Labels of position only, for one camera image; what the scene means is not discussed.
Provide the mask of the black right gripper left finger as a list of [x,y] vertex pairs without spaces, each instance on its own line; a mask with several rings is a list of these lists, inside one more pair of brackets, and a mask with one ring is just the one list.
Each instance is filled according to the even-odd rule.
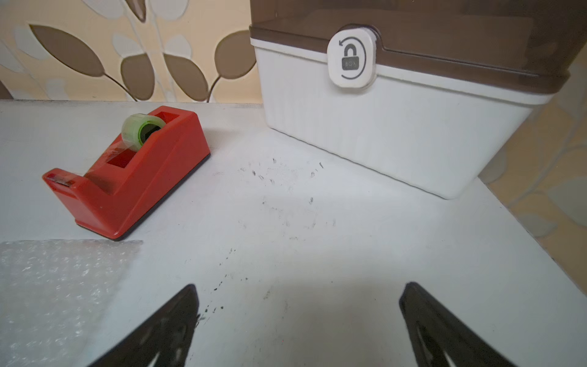
[[188,284],[92,366],[184,366],[200,319],[199,298]]

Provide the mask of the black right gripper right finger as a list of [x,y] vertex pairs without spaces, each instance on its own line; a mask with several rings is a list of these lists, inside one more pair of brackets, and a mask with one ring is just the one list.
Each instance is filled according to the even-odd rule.
[[399,307],[419,366],[513,366],[416,282]]

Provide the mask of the clear bubble wrap sheet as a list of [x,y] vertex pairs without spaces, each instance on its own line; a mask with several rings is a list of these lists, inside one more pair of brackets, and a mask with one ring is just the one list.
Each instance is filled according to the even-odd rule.
[[99,325],[142,241],[1,244],[1,364],[72,366]]

